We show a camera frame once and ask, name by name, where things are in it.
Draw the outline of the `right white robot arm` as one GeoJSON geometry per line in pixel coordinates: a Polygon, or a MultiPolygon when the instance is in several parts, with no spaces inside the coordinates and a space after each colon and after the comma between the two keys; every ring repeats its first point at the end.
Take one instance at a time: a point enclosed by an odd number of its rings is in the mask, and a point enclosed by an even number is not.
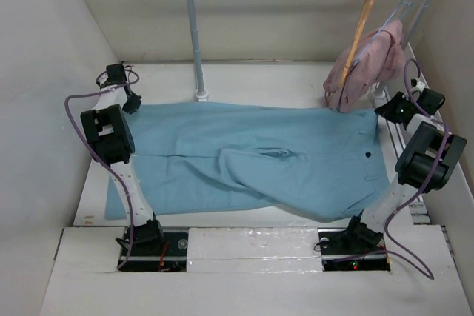
{"type": "Polygon", "coordinates": [[[398,92],[375,113],[400,124],[411,135],[395,165],[396,177],[372,206],[351,218],[342,234],[351,252],[374,249],[383,238],[389,216],[398,213],[414,195],[440,190],[449,181],[467,140],[455,135],[434,117],[445,96],[419,85],[398,92]]]}

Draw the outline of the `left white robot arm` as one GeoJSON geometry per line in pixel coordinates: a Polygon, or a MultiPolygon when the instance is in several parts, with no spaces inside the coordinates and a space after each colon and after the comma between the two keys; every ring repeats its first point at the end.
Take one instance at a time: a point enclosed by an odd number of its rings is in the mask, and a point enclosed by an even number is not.
{"type": "Polygon", "coordinates": [[[129,223],[124,237],[117,242],[131,255],[154,255],[162,251],[166,242],[133,167],[135,144],[125,115],[138,111],[141,96],[131,90],[127,76],[132,72],[122,64],[106,66],[106,78],[96,81],[98,102],[80,114],[80,121],[94,159],[112,178],[129,223]]]}

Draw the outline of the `light blue trousers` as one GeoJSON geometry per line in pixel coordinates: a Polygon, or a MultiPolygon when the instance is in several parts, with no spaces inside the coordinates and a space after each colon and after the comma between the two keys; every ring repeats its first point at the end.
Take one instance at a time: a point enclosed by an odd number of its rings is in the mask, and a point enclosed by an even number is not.
{"type": "Polygon", "coordinates": [[[133,166],[158,215],[286,206],[357,215],[389,185],[372,110],[144,105],[127,117],[133,166]]]}

